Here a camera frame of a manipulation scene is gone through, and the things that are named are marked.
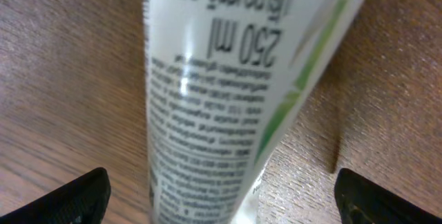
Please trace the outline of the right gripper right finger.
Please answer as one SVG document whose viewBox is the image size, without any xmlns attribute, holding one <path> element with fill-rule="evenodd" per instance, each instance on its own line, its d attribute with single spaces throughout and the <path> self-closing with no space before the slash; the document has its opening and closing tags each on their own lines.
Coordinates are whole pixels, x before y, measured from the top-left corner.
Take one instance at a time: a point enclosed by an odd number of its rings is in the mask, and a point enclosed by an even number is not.
<svg viewBox="0 0 442 224">
<path fill-rule="evenodd" d="M 342 224 L 441 224 L 441 218 L 401 198 L 348 168 L 334 185 Z"/>
</svg>

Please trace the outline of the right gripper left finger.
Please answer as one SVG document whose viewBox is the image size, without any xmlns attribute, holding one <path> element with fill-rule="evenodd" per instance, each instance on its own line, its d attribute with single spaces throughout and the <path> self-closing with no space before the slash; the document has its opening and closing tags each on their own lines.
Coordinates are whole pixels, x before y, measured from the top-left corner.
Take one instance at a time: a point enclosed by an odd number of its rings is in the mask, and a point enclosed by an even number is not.
<svg viewBox="0 0 442 224">
<path fill-rule="evenodd" d="M 1 224 L 101 224 L 111 197 L 107 170 L 98 167 L 1 217 Z"/>
</svg>

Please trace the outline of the white tube with cork cap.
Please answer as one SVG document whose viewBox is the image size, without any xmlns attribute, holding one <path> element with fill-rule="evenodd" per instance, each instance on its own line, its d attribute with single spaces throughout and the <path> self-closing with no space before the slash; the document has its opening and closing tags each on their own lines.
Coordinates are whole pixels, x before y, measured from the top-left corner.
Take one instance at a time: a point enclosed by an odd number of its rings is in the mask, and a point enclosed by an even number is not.
<svg viewBox="0 0 442 224">
<path fill-rule="evenodd" d="M 364 0 L 143 0 L 149 220 L 255 223 L 265 167 Z"/>
</svg>

